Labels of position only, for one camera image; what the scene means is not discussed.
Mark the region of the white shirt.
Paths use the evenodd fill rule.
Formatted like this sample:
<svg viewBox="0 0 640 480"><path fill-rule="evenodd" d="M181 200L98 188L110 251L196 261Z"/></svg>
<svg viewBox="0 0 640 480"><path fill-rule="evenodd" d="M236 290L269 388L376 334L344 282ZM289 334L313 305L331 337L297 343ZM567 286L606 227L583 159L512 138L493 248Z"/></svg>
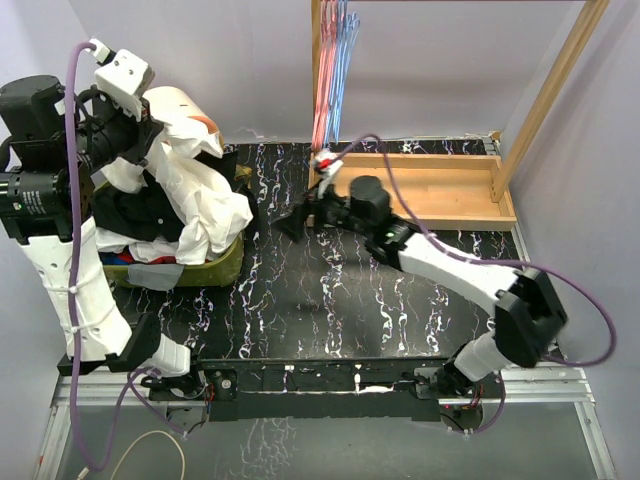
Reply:
<svg viewBox="0 0 640 480"><path fill-rule="evenodd" d="M206 152L180 156L165 142L164 127L152 144L145 167L119 158L102 173L111 186L137 193L146 185L143 172L149 172L185 224L177 241L180 247L205 253L205 262L214 260L249 226L253 219L249 200L233 192L231 181L217 170L223 156L215 158Z"/></svg>

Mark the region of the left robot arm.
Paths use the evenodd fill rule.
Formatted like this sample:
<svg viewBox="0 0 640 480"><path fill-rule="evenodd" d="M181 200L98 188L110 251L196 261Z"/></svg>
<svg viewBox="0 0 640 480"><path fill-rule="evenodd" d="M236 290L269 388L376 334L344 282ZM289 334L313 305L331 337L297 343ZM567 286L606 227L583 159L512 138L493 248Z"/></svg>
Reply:
<svg viewBox="0 0 640 480"><path fill-rule="evenodd" d="M92 174L118 158L143 161L161 131L147 108L136 119L96 87L73 97L65 125L65 89L51 75L1 88L1 223L37 271L67 344L63 376L105 365L113 372L148 368L182 397L206 387L190 350L169 339L159 320L130 325L112 297L96 245Z"/></svg>

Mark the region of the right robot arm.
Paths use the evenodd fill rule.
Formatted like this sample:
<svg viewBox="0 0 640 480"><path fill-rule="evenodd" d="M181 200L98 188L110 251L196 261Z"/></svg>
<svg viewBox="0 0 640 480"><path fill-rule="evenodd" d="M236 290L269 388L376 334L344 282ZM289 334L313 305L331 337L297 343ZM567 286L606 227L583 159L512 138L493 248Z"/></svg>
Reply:
<svg viewBox="0 0 640 480"><path fill-rule="evenodd" d="M379 263L432 280L493 318L492 331L460 346L430 377L416 376L443 395L469 396L485 377L510 365L535 367L567 322L545 272L487 264L425 236L392 211L388 191L374 176L357 177L346 197L333 186L315 185L274 226L299 242L308 221L316 229L338 227L364 236L366 250Z"/></svg>

